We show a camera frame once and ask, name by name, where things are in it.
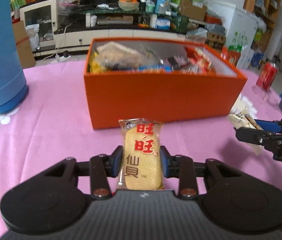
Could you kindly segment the rice cracker packet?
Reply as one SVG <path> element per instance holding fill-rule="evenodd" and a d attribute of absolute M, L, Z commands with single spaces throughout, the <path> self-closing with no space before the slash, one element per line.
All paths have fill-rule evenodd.
<path fill-rule="evenodd" d="M 159 136 L 163 123 L 144 118 L 119 120 L 123 154 L 118 190 L 164 188 Z"/>

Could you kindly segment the beige snack packet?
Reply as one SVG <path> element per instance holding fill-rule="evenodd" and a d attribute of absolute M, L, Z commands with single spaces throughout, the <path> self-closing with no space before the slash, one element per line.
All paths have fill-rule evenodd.
<path fill-rule="evenodd" d="M 262 130 L 262 128 L 256 123 L 253 117 L 249 114 L 247 109 L 244 109 L 236 114 L 229 114 L 228 120 L 232 123 L 235 129 L 239 128 L 251 128 Z M 254 145 L 251 143 L 246 143 L 255 153 L 255 155 L 260 155 L 263 147 L 260 145 Z"/>

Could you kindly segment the yellow green snack packet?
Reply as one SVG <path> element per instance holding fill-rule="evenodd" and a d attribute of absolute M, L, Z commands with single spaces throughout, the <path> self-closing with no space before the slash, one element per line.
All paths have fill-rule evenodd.
<path fill-rule="evenodd" d="M 98 57 L 98 53 L 96 51 L 92 52 L 89 58 L 89 71 L 95 74 L 105 72 L 106 68 L 97 62 L 96 57 Z"/>

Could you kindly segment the pink floral tablecloth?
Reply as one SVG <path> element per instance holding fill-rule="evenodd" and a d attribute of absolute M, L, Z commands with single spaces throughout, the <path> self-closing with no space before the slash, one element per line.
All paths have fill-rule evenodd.
<path fill-rule="evenodd" d="M 0 118 L 0 199 L 24 180 L 67 158 L 86 161 L 122 143 L 119 129 L 93 130 L 83 82 L 83 61 L 24 71 L 30 91 L 19 109 Z M 161 143 L 194 161 L 218 159 L 282 190 L 282 162 L 256 155 L 236 139 L 225 116 L 167 123 Z M 6 231 L 0 216 L 0 236 Z"/>

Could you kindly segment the red soda can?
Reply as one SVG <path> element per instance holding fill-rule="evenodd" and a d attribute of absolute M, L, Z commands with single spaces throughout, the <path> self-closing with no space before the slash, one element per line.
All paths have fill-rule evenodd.
<path fill-rule="evenodd" d="M 277 65 L 273 62 L 266 62 L 256 81 L 256 85 L 264 91 L 269 91 L 277 73 Z"/>

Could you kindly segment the orange cardboard box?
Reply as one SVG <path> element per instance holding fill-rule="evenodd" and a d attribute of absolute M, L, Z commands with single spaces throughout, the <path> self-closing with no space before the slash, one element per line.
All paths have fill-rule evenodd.
<path fill-rule="evenodd" d="M 115 128 L 121 119 L 146 118 L 172 122 L 227 115 L 247 77 L 202 43 L 162 38 L 116 37 L 115 42 L 137 49 L 146 45 L 162 57 L 190 56 L 201 49 L 214 70 L 207 74 L 109 71 L 83 78 L 93 129 Z"/>

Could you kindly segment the red peanut snack packet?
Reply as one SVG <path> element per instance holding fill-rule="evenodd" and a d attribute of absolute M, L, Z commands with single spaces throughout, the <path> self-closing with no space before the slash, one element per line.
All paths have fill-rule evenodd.
<path fill-rule="evenodd" d="M 203 52 L 202 49 L 196 47 L 186 47 L 188 65 L 187 72 L 194 74 L 207 74 L 214 71 L 211 59 Z"/>

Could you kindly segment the clear beige cracker packet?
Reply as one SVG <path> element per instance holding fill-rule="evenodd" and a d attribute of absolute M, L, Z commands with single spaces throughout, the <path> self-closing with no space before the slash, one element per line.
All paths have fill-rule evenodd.
<path fill-rule="evenodd" d="M 98 46 L 96 53 L 95 61 L 107 69 L 137 68 L 143 63 L 140 52 L 113 41 Z"/>

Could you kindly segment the white small fridge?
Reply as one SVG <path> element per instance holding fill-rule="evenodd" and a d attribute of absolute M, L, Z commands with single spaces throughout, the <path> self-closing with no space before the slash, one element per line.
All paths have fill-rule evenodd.
<path fill-rule="evenodd" d="M 257 16 L 226 2 L 215 2 L 211 9 L 221 17 L 225 28 L 226 47 L 252 45 L 258 27 Z"/>

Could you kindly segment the white tv cabinet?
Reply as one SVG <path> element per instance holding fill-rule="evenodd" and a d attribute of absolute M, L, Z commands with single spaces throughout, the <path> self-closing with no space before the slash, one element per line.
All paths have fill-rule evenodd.
<path fill-rule="evenodd" d="M 88 50 L 92 40 L 95 38 L 148 37 L 185 41 L 185 34 L 152 29 L 101 29 L 72 32 L 61 31 L 59 34 L 55 34 L 54 37 L 57 49 L 69 51 Z"/>

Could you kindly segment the brown cardboard box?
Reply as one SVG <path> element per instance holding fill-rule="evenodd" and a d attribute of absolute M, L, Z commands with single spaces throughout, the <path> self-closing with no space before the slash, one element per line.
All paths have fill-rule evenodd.
<path fill-rule="evenodd" d="M 26 32 L 24 22 L 19 21 L 12 24 L 14 39 L 16 42 L 17 53 L 19 61 L 23 69 L 31 68 L 36 65 L 36 61 L 33 56 L 29 36 Z"/>

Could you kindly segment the fruit bowl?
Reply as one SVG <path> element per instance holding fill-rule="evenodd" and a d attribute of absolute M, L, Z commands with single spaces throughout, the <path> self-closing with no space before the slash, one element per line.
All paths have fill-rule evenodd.
<path fill-rule="evenodd" d="M 133 11 L 139 8 L 138 0 L 118 0 L 118 5 L 124 11 Z"/>

